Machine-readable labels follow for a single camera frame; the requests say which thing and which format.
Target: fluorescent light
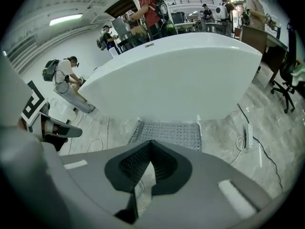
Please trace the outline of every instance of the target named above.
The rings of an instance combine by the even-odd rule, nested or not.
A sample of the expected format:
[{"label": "fluorescent light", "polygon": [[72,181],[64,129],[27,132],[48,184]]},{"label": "fluorescent light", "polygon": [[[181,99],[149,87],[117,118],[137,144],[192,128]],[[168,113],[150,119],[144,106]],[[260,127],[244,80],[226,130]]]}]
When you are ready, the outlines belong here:
[{"label": "fluorescent light", "polygon": [[80,17],[82,17],[82,13],[71,15],[71,16],[66,16],[66,17],[62,17],[62,18],[58,18],[58,19],[54,19],[54,20],[51,20],[50,26],[56,25],[58,23],[62,23],[62,22],[65,22],[65,21],[79,19]]}]

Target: man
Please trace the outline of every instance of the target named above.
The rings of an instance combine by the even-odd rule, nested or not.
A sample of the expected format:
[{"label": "man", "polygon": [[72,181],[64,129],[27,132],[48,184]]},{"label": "man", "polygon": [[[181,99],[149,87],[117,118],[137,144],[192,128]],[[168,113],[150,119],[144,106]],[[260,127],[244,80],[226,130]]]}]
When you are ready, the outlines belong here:
[{"label": "man", "polygon": [[231,11],[236,10],[236,6],[233,3],[229,3],[228,0],[222,0],[222,6],[225,6],[228,13],[228,18],[221,21],[221,24],[224,26],[224,34],[231,37],[232,32],[232,21],[231,21]]},{"label": "man", "polygon": [[214,16],[212,11],[208,8],[206,4],[203,5],[204,11],[203,11],[203,30],[206,31],[206,23],[213,23]]},{"label": "man", "polygon": [[246,7],[250,13],[250,27],[264,31],[265,22],[268,18],[261,3],[258,0],[246,0]]},{"label": "man", "polygon": [[116,47],[115,45],[115,40],[118,38],[117,36],[111,36],[109,34],[109,26],[105,25],[103,27],[103,31],[104,31],[104,35],[103,35],[103,40],[104,42],[107,44],[107,49],[109,50],[110,48],[115,48],[115,50],[117,51],[118,54],[120,54],[119,49]]},{"label": "man", "polygon": [[159,32],[161,32],[162,37],[166,36],[166,25],[163,24],[157,13],[149,7],[151,6],[156,9],[156,0],[139,0],[139,2],[141,9],[136,13],[132,14],[129,18],[131,20],[139,20],[142,15],[144,15],[147,26],[149,27],[154,40],[160,38]]}]

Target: office chair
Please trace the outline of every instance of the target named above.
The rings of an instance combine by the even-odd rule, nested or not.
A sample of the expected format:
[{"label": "office chair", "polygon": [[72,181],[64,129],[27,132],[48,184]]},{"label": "office chair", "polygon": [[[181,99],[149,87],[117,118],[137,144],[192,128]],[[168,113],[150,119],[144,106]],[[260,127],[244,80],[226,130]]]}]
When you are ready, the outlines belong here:
[{"label": "office chair", "polygon": [[272,85],[277,85],[279,88],[272,88],[271,93],[274,94],[275,91],[280,92],[285,96],[286,100],[286,109],[284,110],[285,114],[288,113],[289,110],[289,102],[292,106],[291,112],[295,110],[295,106],[291,100],[291,97],[289,95],[289,92],[291,94],[295,93],[295,88],[292,86],[292,71],[295,69],[295,63],[296,63],[296,35],[295,30],[291,26],[290,23],[287,25],[288,29],[288,38],[289,38],[289,51],[287,52],[287,58],[283,62],[283,64],[280,67],[280,75],[282,79],[285,81],[283,84],[287,86],[285,89],[282,87],[279,83],[276,81],[272,82]]}]

